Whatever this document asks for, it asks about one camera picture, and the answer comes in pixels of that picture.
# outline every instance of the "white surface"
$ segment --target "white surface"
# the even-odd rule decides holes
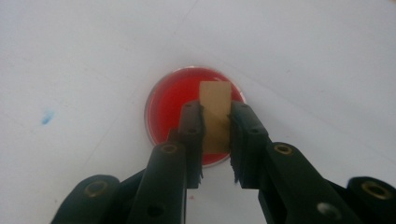
[[[49,223],[82,179],[143,169],[150,88],[191,64],[328,179],[396,186],[395,39],[388,0],[1,1],[0,223]],[[265,222],[229,161],[204,175],[187,223]]]

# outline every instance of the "red bowl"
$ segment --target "red bowl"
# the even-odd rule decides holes
[[[153,144],[166,141],[171,129],[178,127],[181,107],[199,99],[201,81],[230,81],[222,73],[203,67],[186,67],[162,78],[152,89],[146,102],[146,127]],[[245,102],[242,92],[232,84],[232,99]],[[203,165],[224,161],[228,153],[205,154]]]

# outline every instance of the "red plate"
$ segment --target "red plate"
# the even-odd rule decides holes
[[[148,135],[154,144],[166,141],[169,131],[178,127],[181,107],[189,101],[198,100],[201,81],[230,80],[208,68],[187,67],[176,70],[154,86],[146,102],[145,114]],[[233,83],[232,98],[245,102],[242,92]],[[228,153],[205,154],[203,165],[224,161],[228,156]]]

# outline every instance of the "blue paint mark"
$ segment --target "blue paint mark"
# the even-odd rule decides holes
[[[53,112],[52,110],[47,110],[44,113],[44,118],[41,120],[41,124],[46,125],[46,124],[50,123],[54,114],[55,114],[55,112]]]

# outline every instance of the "wooden block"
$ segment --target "wooden block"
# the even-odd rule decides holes
[[[230,151],[231,83],[227,81],[203,81],[199,99],[204,107],[204,154]]]

